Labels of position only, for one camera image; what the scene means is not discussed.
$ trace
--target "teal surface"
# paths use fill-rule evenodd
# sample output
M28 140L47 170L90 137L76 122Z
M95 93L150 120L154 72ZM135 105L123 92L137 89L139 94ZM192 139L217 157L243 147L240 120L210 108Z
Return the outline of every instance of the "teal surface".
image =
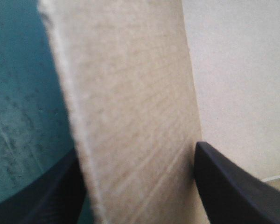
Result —
M73 148L36 0L0 0L0 202Z

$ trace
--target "white wall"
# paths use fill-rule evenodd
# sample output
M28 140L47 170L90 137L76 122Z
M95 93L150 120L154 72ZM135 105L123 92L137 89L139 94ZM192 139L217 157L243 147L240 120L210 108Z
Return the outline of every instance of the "white wall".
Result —
M203 139L280 175L280 0L183 0Z

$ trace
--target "cardboard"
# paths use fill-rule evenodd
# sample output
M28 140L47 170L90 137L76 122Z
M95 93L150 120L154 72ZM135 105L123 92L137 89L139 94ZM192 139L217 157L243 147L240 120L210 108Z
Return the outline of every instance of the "cardboard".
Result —
M41 0L40 11L97 223L207 223L181 1Z

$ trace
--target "black plastic part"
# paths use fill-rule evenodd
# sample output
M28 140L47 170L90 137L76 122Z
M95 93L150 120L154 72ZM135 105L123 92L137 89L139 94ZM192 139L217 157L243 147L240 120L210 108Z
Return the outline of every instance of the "black plastic part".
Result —
M198 142L194 176L211 224L280 224L280 191Z
M75 224L85 193L72 149L39 179L0 203L0 224Z

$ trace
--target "corrugated cardboard edge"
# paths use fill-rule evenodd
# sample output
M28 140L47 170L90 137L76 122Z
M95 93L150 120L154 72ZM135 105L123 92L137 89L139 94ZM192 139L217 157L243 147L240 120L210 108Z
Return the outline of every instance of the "corrugated cardboard edge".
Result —
M60 78L59 82L62 87L63 97L66 102L66 106L69 114L69 121L71 127L71 133L73 135L73 139L75 142L76 149L78 148L90 148L90 146L86 146L89 141L86 139L86 136L83 136L83 131L77 132L76 128L85 129L85 123L81 119L83 111L79 110L79 106L77 104L77 99L80 96L77 96L74 91L74 86L72 85L71 77L70 77L70 66L68 65L68 60L66 58L66 54L63 53L63 39L60 36L57 29L53 28L53 22L50 20L50 17L54 14L56 10L54 8L54 4L52 4L51 0L40 0L38 2L38 10L42 16L43 23L46 27L48 36L49 36L49 44L51 46L51 51L53 53L54 62L56 65L56 70L58 74L62 74L67 78ZM77 155L80 160L80 164L83 158L92 158L91 150L76 150ZM93 167L85 167L84 163L81 166L81 170L85 179L85 184L87 189L91 194L91 209L95 215L95 219L97 223L108 224L107 218L105 216L104 208L100 207L101 205L101 195L100 191L97 188L95 172L93 172Z

